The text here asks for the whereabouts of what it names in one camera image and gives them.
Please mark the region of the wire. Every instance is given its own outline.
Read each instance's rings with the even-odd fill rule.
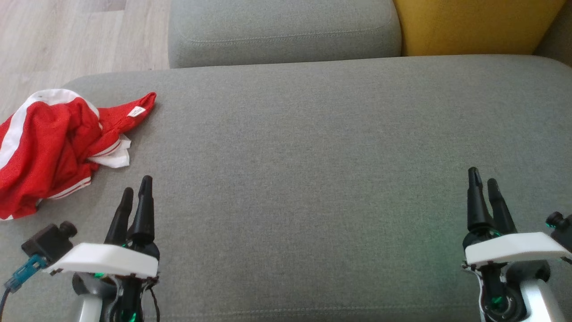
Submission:
[[[8,294],[10,294],[10,289],[6,289],[4,291],[4,295],[2,295],[2,301],[0,301],[0,322],[2,322],[2,314],[4,313],[4,306],[6,305]]]
[[[159,304],[157,303],[157,296],[155,296],[155,291],[153,291],[152,287],[149,288],[149,291],[151,292],[151,296],[153,297],[153,303],[155,304],[155,311],[157,311],[157,322],[161,322],[161,312],[159,311]]]

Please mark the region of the sofa cushion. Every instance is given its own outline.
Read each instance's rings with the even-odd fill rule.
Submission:
[[[399,56],[391,0],[173,0],[171,68]]]
[[[156,91],[157,106],[128,133],[129,167],[0,223],[0,271],[50,222],[102,242],[124,187],[149,174],[163,322],[476,322],[478,283],[460,268],[467,169],[498,180],[521,232],[572,210],[572,69],[545,58],[222,66],[65,87],[96,106]],[[570,267],[552,269],[572,316]],[[73,298],[69,275],[34,276],[5,320],[61,321]]]

